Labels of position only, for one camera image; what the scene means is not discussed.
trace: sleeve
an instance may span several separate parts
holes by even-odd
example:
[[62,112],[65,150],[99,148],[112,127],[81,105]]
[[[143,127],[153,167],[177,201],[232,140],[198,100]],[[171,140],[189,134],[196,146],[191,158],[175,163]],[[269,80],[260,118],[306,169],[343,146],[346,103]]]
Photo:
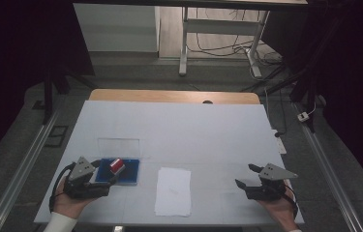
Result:
[[76,223],[76,219],[52,212],[50,222],[44,232],[71,232]]

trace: wire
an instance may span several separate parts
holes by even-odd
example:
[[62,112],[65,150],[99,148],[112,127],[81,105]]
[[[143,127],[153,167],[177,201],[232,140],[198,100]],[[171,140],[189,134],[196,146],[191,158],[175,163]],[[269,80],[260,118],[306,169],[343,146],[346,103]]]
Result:
[[235,20],[238,17],[238,10],[233,10],[232,12],[229,13],[229,15],[235,13],[235,17],[232,20]]
[[317,108],[317,103],[316,102],[314,102],[314,109],[311,111],[311,112],[309,112],[308,113],[308,115],[310,115],[310,114],[312,114],[312,113],[314,113],[314,111],[315,111],[315,109]]
[[54,186],[53,186],[53,190],[52,190],[52,193],[51,193],[51,196],[50,196],[50,199],[48,201],[48,208],[50,209],[50,211],[52,212],[53,209],[54,209],[54,203],[55,203],[55,192],[57,190],[57,187],[58,187],[58,183],[60,182],[61,178],[63,177],[64,173],[67,171],[67,170],[73,170],[73,168],[76,166],[76,163],[73,162],[72,164],[70,165],[67,165],[66,167],[63,168],[63,170],[60,172],[60,174],[58,175],[57,177],[57,180],[55,181],[54,183]]
[[189,82],[187,82],[187,85],[188,86],[191,86],[191,87],[193,87],[193,88],[195,88],[196,90],[198,90],[198,91],[201,91],[200,89],[198,89],[198,87],[196,87],[196,85],[194,85],[194,84],[191,84],[191,83],[189,83]]
[[37,232],[37,231],[39,231],[40,227],[42,227],[42,226],[41,226],[40,224],[38,224],[38,225],[36,226],[36,228],[34,228],[33,232]]
[[263,88],[263,90],[265,91],[265,101],[266,101],[266,116],[268,117],[268,121],[269,123],[271,123],[271,121],[269,120],[269,105],[268,105],[268,93],[266,93],[266,87]]
[[279,67],[277,67],[274,71],[272,71],[268,76],[266,76],[265,78],[263,79],[260,79],[260,78],[256,78],[254,76],[254,73],[253,73],[253,67],[254,64],[252,64],[250,66],[250,75],[251,77],[254,79],[254,80],[257,80],[257,81],[261,81],[261,82],[266,82],[266,81],[269,81],[271,80],[275,75],[277,75],[278,73],[282,72],[284,69],[285,69],[285,65],[280,65]]
[[61,194],[64,194],[65,192],[63,191],[63,192],[60,192],[60,193],[58,193],[57,195],[55,195],[55,197],[57,197],[57,196],[59,196],[59,195],[61,195]]
[[263,58],[260,58],[259,56],[259,52],[256,51],[256,55],[257,57],[255,57],[255,59],[260,62],[263,66],[273,66],[273,65],[281,65],[283,64],[282,60],[281,59],[266,59],[265,57],[267,55],[270,55],[270,54],[278,54],[278,52],[276,51],[271,51],[271,52],[268,52],[266,54],[263,55]]
[[288,188],[290,191],[292,191],[292,193],[293,193],[293,198],[295,198],[295,200],[293,200],[292,198],[290,198],[289,196],[287,196],[285,193],[282,195],[283,196],[283,198],[285,199],[285,200],[287,200],[291,205],[292,205],[292,207],[293,207],[293,218],[296,218],[296,215],[298,214],[298,206],[297,206],[297,201],[298,201],[298,199],[296,198],[296,194],[295,194],[295,191],[291,188],[291,187],[289,187],[289,186],[287,186],[286,184],[284,184],[284,186],[286,187],[286,188]]
[[207,15],[207,18],[209,19],[208,13],[206,12],[208,8],[205,8],[205,15]]
[[329,1],[328,0],[323,0],[326,2],[326,8],[325,8],[325,12],[323,12],[322,16],[326,16],[326,13],[328,12],[328,8],[329,8]]
[[[246,12],[246,10],[244,11],[244,13],[243,13],[243,15],[242,15],[242,19],[241,20],[244,20],[244,16],[245,16],[245,12]],[[198,18],[198,8],[196,8],[196,18]],[[236,42],[238,41],[238,37],[239,36],[237,36],[236,38],[235,38],[235,41],[234,41],[234,43],[233,43],[233,45],[228,45],[228,46],[222,46],[222,47],[216,47],[216,48],[202,48],[201,47],[201,45],[200,45],[200,43],[199,43],[199,37],[198,37],[198,33],[196,33],[196,37],[197,37],[197,45],[198,45],[198,48],[199,48],[199,50],[193,50],[193,49],[190,49],[189,47],[188,47],[188,45],[187,45],[187,48],[188,48],[188,50],[190,50],[191,52],[199,52],[199,53],[204,53],[204,54],[208,54],[208,55],[212,55],[212,56],[231,56],[231,55],[235,55],[235,54],[237,54],[240,50],[241,50],[241,48],[237,48],[237,47],[235,47],[235,46],[237,46],[237,45],[243,45],[243,44],[249,44],[249,43],[251,43],[252,41],[249,41],[249,42],[243,42],[243,43],[239,43],[239,44],[237,44]],[[228,53],[228,54],[215,54],[215,53],[211,53],[211,52],[208,52],[208,51],[215,51],[215,50],[221,50],[221,49],[226,49],[226,48],[229,48],[229,47],[232,47],[232,49],[233,49],[233,52],[231,52],[231,53]]]
[[[263,79],[263,82],[268,81],[268,80],[270,80],[270,79],[274,78],[274,76],[275,76],[275,75],[277,75],[278,73],[280,73],[280,72],[282,72],[282,71],[284,70],[284,67],[285,67],[285,66],[284,66],[284,65],[282,65],[282,66],[278,67],[277,69],[275,69],[273,72],[271,72],[268,76],[266,76],[266,77]],[[254,89],[254,88],[258,87],[258,85],[259,85],[260,83],[263,83],[263,82],[255,83],[255,84],[253,84],[253,85],[251,85],[251,86],[249,86],[249,87],[243,88],[243,89],[241,89],[241,90],[240,90],[240,92],[244,92],[244,91],[247,91],[247,90],[249,90],[249,89]]]
[[284,119],[284,132],[281,132],[281,134],[286,134],[287,133],[287,116],[285,115],[284,104],[283,104],[283,95],[282,95],[281,89],[280,89],[280,105],[281,105],[281,109],[283,110],[283,119]]

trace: wall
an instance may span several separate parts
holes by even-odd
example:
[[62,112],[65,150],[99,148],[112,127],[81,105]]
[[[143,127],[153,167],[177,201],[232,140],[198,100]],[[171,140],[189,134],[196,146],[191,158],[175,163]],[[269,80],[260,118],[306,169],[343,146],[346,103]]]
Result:
[[74,5],[89,51],[159,50],[159,7]]

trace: blue box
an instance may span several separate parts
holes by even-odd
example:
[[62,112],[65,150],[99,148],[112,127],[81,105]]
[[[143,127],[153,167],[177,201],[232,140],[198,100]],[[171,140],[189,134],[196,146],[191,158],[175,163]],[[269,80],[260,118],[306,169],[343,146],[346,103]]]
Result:
[[[96,182],[108,182],[113,177],[109,170],[109,165],[116,158],[101,159],[99,170],[96,176]],[[118,180],[115,185],[119,186],[136,186],[138,178],[139,159],[121,159],[126,168],[118,175]]]

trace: table surface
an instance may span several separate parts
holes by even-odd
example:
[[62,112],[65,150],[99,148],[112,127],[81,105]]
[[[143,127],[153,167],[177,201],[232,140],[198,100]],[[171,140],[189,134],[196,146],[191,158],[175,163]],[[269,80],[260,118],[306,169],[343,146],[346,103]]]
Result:
[[[169,93],[176,96],[173,97],[175,102],[167,102]],[[177,94],[188,98],[182,102]],[[222,95],[229,96],[232,104],[221,101]],[[48,198],[63,167],[80,156],[89,161],[108,157],[111,153],[101,144],[126,140],[135,142],[139,150],[137,186],[111,187],[109,196],[85,208],[79,222],[151,226],[273,224],[264,209],[248,200],[234,182],[239,179],[251,186],[259,185],[259,178],[249,170],[248,163],[263,166],[271,162],[284,167],[263,105],[254,94],[238,95],[242,96],[241,101],[252,104],[235,104],[239,98],[230,93],[94,91],[91,101],[81,110],[35,222],[48,222]],[[210,99],[214,104],[192,103],[208,100],[209,96],[214,96]],[[189,217],[155,215],[161,167],[192,172]],[[296,222],[303,223],[301,214]]]

